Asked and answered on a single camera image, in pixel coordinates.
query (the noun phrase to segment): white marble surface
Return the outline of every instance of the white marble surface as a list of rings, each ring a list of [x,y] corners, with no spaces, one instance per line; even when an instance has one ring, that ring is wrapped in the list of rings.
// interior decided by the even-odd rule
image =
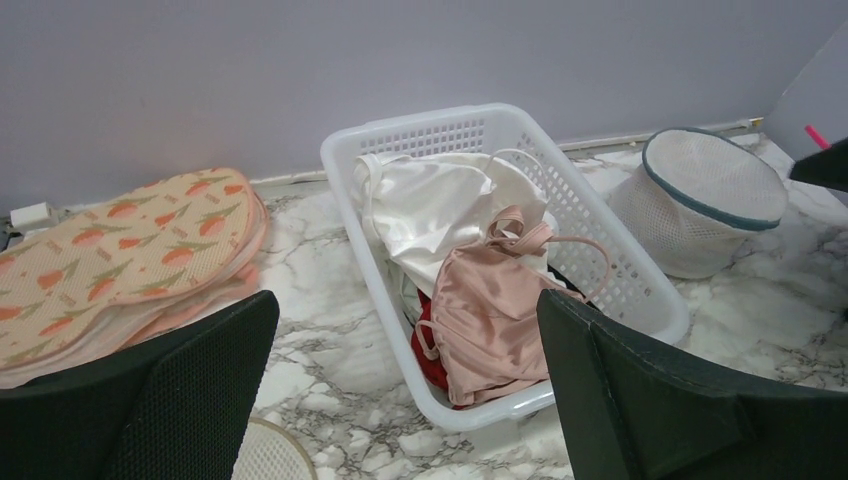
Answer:
[[[756,134],[735,140],[786,177],[791,160],[773,143]],[[601,192],[639,159],[637,147],[574,156]],[[692,315],[680,346],[756,375],[848,390],[848,208],[824,189],[787,186],[791,205],[779,228],[747,242],[715,277],[673,281]],[[572,478],[554,408],[464,434],[418,412],[326,183],[285,187],[268,205],[262,285],[282,314],[254,413],[295,435],[319,478]]]

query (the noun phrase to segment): grey wall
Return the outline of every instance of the grey wall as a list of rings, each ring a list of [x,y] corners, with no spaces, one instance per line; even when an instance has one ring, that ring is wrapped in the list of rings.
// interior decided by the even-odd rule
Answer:
[[[504,101],[557,140],[756,116],[845,0],[4,0],[0,212],[229,164],[320,168],[340,128]]]
[[[812,125],[831,142],[848,137],[848,22],[792,82],[763,129],[795,160],[819,150],[804,132]]]

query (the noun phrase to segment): pink stick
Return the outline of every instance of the pink stick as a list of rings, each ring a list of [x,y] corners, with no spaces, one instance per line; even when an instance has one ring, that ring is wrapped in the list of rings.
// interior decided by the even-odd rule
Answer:
[[[822,137],[819,132],[817,132],[816,129],[813,128],[812,125],[807,125],[806,127],[804,127],[804,131],[807,132],[807,135],[809,135],[810,138],[812,138],[813,141],[816,142],[816,145],[818,145],[819,148],[821,148],[822,150],[827,150],[828,148],[830,148],[830,144],[827,143],[827,140],[825,140],[824,137]]]

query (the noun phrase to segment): pink satin garment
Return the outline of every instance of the pink satin garment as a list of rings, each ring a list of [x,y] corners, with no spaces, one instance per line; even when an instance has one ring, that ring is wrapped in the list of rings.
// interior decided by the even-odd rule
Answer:
[[[501,222],[507,222],[499,229]],[[513,234],[509,237],[504,232]],[[508,207],[489,226],[485,242],[454,248],[442,264],[432,297],[435,349],[448,374],[448,397],[454,405],[473,405],[523,390],[548,379],[548,366],[536,321],[542,290],[556,289],[587,301],[520,262],[522,255],[543,255],[548,242],[580,242],[598,249],[607,262],[606,275],[588,295],[606,286],[611,273],[606,250],[582,237],[555,237],[542,222],[524,232],[521,210]]]

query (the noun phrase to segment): white satin garment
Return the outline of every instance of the white satin garment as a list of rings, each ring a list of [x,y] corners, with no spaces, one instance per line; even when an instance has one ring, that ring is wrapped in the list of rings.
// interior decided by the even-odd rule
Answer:
[[[452,152],[413,158],[387,152],[355,162],[353,198],[366,238],[427,296],[448,253],[482,241],[498,212],[517,205],[530,226],[545,215],[542,190],[493,155]],[[544,271],[546,259],[534,260],[539,265],[531,268]]]

